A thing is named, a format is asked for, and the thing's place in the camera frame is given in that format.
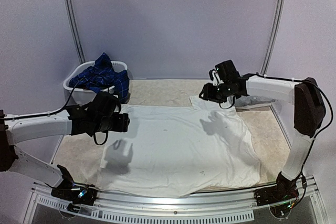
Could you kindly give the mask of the white t-shirt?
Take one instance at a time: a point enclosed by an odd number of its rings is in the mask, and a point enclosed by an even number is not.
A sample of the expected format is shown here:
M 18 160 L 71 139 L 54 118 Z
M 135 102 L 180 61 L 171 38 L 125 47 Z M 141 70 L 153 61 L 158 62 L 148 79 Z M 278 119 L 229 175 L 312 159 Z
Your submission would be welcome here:
M 192 98 L 189 107 L 124 105 L 128 131 L 104 146 L 97 186 L 149 197 L 260 181 L 251 133 L 236 110 Z

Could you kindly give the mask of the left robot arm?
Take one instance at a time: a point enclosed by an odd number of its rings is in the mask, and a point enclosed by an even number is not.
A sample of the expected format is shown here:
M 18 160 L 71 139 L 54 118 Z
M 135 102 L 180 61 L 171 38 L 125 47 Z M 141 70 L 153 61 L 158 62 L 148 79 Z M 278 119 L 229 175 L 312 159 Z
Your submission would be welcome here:
M 67 200 L 78 195 L 78 188 L 68 170 L 51 165 L 27 154 L 18 143 L 50 136 L 96 133 L 125 133 L 130 119 L 121 112 L 119 99 L 110 93 L 99 92 L 85 105 L 67 105 L 57 111 L 42 114 L 6 115 L 1 113 L 1 172 L 15 172 L 57 187 Z

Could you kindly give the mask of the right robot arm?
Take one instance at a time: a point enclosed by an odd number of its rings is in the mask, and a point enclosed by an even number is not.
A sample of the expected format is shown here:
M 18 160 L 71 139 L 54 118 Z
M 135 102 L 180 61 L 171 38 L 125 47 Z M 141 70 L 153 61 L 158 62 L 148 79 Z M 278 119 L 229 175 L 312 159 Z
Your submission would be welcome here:
M 293 139 L 289 156 L 276 179 L 271 196 L 276 201 L 291 194 L 292 186 L 303 171 L 326 114 L 326 108 L 315 79 L 280 78 L 258 73 L 240 74 L 231 60 L 217 64 L 209 71 L 199 98 L 222 104 L 228 98 L 264 97 L 290 105 L 293 109 Z

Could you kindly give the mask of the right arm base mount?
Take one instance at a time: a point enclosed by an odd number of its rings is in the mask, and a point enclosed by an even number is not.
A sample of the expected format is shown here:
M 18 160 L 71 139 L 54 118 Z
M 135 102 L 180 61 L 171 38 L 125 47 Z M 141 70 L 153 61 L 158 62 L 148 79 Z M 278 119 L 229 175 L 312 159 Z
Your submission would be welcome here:
M 307 180 L 301 172 L 294 180 L 278 174 L 276 184 L 254 191 L 257 206 L 269 206 L 270 213 L 277 219 L 286 219 L 291 211 L 301 203 L 307 191 Z

